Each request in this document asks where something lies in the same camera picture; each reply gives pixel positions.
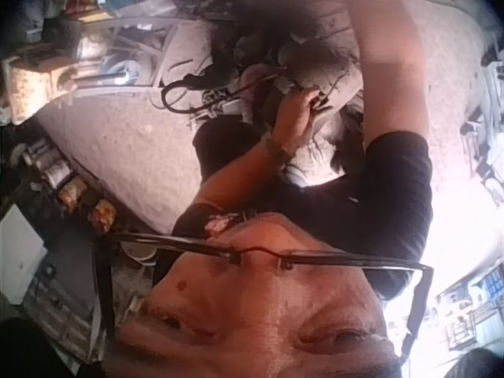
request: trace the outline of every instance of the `black cable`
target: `black cable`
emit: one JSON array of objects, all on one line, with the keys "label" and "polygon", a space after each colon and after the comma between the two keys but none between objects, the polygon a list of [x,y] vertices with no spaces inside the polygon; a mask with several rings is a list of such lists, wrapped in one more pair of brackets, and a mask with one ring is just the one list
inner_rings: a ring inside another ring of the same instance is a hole
[{"label": "black cable", "polygon": [[210,109],[212,106],[218,104],[219,102],[222,102],[224,100],[228,100],[230,98],[234,98],[236,95],[239,95],[240,93],[246,91],[247,89],[253,87],[254,85],[257,85],[257,84],[262,83],[264,81],[274,79],[277,76],[278,76],[277,73],[264,76],[260,79],[255,80],[254,82],[246,85],[245,87],[238,89],[237,91],[234,91],[234,92],[232,92],[226,96],[223,96],[221,98],[217,98],[217,99],[213,100],[212,102],[209,102],[208,104],[199,106],[198,108],[192,108],[192,109],[175,109],[172,107],[171,104],[168,104],[168,102],[166,101],[166,95],[168,94],[168,92],[170,92],[174,89],[177,89],[177,88],[187,88],[187,84],[184,80],[178,80],[178,81],[174,81],[173,83],[167,85],[166,87],[164,87],[161,90],[161,101],[163,102],[163,106],[172,113],[175,113],[175,114],[195,114],[197,112],[201,112],[202,110]]}]

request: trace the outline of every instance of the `metal pipe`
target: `metal pipe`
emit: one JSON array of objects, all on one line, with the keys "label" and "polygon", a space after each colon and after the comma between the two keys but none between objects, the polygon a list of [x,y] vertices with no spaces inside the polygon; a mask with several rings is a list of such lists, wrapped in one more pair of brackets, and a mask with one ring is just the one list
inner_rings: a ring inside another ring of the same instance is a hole
[{"label": "metal pipe", "polygon": [[127,76],[128,76],[128,73],[125,71],[115,72],[115,73],[103,73],[101,75],[76,77],[75,79],[73,79],[73,82],[75,84],[80,84],[80,83],[87,83],[87,82],[100,81],[100,80],[124,79]]}]

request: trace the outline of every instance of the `eyeglass frame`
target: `eyeglass frame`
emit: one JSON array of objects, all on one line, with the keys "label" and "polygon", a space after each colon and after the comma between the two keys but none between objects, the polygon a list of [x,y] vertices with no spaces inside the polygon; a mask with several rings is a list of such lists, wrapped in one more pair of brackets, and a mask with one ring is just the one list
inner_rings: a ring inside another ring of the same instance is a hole
[{"label": "eyeglass frame", "polygon": [[263,246],[252,246],[237,250],[232,246],[211,243],[202,239],[179,238],[173,236],[143,233],[113,233],[102,236],[95,241],[93,248],[94,283],[102,312],[106,337],[109,341],[115,338],[115,313],[113,309],[112,261],[109,245],[112,243],[130,242],[156,246],[165,252],[178,254],[195,253],[216,258],[224,258],[230,264],[240,266],[242,255],[252,251],[261,251],[279,259],[279,269],[291,270],[294,265],[353,266],[369,270],[400,270],[421,272],[422,276],[413,290],[413,301],[406,322],[406,337],[402,341],[399,364],[403,365],[409,358],[413,344],[417,339],[421,323],[427,308],[428,292],[432,285],[434,269],[415,261],[398,258],[376,258],[367,255],[350,254],[342,250],[289,250],[288,252],[311,253],[309,255],[278,254]]}]

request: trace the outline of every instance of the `wrist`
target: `wrist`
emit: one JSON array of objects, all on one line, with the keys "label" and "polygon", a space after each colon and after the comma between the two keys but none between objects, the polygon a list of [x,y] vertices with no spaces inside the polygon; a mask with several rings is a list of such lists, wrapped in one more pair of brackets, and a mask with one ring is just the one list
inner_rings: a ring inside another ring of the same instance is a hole
[{"label": "wrist", "polygon": [[261,140],[265,149],[265,154],[278,166],[282,166],[292,160],[294,154],[286,150],[284,145],[269,133],[266,133]]}]

